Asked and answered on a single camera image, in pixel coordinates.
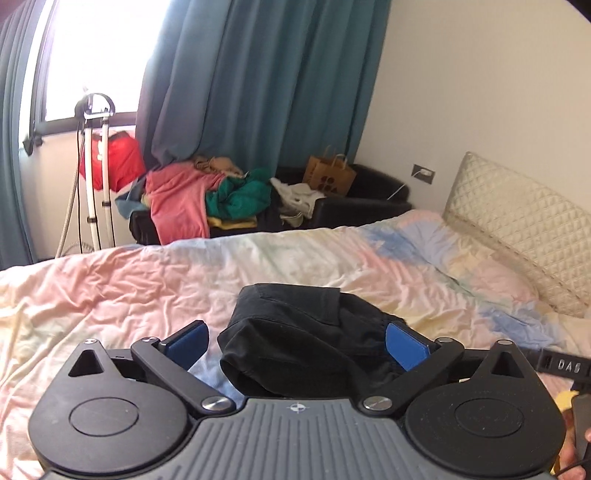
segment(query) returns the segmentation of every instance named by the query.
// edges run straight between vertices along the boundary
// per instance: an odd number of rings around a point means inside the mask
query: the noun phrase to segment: bed
[[[591,280],[588,213],[467,154],[443,217],[413,210],[358,228],[120,247],[1,272],[0,475],[40,476],[27,421],[86,338],[126,348],[202,319],[210,348],[191,372],[240,401],[219,368],[216,337],[240,289],[254,283],[339,287],[429,338],[452,336],[468,348],[511,338],[591,356],[583,318]],[[543,380],[552,394],[569,387]]]

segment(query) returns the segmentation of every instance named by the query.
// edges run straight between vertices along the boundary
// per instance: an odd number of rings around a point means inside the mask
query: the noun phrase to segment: red fabric
[[[209,238],[205,193],[217,190],[226,176],[204,173],[193,162],[173,163],[146,177],[150,215],[162,245],[175,240]]]
[[[139,142],[127,132],[109,137],[109,188],[118,192],[146,173]],[[80,175],[86,180],[85,154],[80,159]],[[99,160],[99,140],[92,137],[92,187],[103,189],[103,164]]]

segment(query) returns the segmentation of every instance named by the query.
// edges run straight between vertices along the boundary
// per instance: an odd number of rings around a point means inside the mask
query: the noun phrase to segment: gray ridged surface
[[[457,480],[416,453],[390,420],[348,400],[248,400],[207,419],[172,461],[142,480]],[[548,474],[535,480],[551,480]]]

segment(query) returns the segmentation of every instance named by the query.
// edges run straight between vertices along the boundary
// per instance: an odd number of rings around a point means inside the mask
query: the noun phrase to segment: window frame
[[[68,132],[75,132],[79,128],[80,121],[73,116],[57,120],[46,121],[47,104],[47,80],[49,74],[49,63],[53,51],[53,40],[55,36],[55,20],[60,0],[53,0],[47,23],[41,37],[41,45],[37,54],[37,64],[33,76],[33,91],[31,96],[31,112],[29,121],[29,138],[34,139],[35,145],[45,135],[56,135]],[[111,117],[109,124],[112,127],[132,127],[135,125],[137,112],[117,112]]]

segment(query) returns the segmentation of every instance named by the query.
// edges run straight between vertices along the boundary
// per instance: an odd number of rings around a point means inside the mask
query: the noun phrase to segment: white wall
[[[66,217],[70,189],[77,162],[76,134],[74,132],[50,135],[43,138],[43,145],[36,148],[31,157],[21,154],[21,176],[24,190],[25,210],[33,236],[35,251],[39,258],[55,256],[61,230]],[[102,192],[95,192],[99,233],[106,240],[106,221],[101,206]],[[80,221],[82,240],[92,245],[90,228],[86,223],[86,183],[80,178]],[[113,226],[117,245],[134,244],[129,233],[128,220],[125,220],[113,204]],[[76,202],[66,238],[66,246],[78,241]]]
[[[468,150],[591,211],[591,23],[566,0],[392,0],[356,161],[441,212]]]

